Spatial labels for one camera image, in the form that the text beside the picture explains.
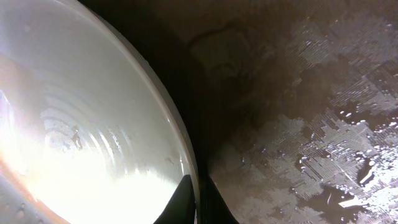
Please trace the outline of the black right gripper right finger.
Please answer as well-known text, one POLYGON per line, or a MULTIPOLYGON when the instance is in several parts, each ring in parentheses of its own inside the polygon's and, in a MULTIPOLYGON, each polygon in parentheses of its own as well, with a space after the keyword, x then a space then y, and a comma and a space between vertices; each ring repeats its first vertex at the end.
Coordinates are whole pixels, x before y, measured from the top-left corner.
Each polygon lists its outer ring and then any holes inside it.
POLYGON ((200 218, 203 224, 239 224, 210 176, 200 181, 200 218))

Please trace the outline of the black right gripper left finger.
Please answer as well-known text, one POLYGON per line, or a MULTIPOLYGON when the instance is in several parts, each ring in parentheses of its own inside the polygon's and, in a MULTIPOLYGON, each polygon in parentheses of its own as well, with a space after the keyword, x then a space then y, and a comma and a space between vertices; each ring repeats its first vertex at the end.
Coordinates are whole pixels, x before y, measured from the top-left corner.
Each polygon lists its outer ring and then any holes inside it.
POLYGON ((154 224, 194 224, 195 210, 192 179, 185 175, 154 224))

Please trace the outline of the grey-green plastic plate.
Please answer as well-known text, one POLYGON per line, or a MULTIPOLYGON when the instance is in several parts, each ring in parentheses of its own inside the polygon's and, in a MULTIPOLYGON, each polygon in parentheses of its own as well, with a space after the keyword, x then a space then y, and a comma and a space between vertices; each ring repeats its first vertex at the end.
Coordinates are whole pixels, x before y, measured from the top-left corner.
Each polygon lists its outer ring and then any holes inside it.
POLYGON ((1 1, 1 222, 154 223, 197 164, 142 55, 78 1, 1 1))

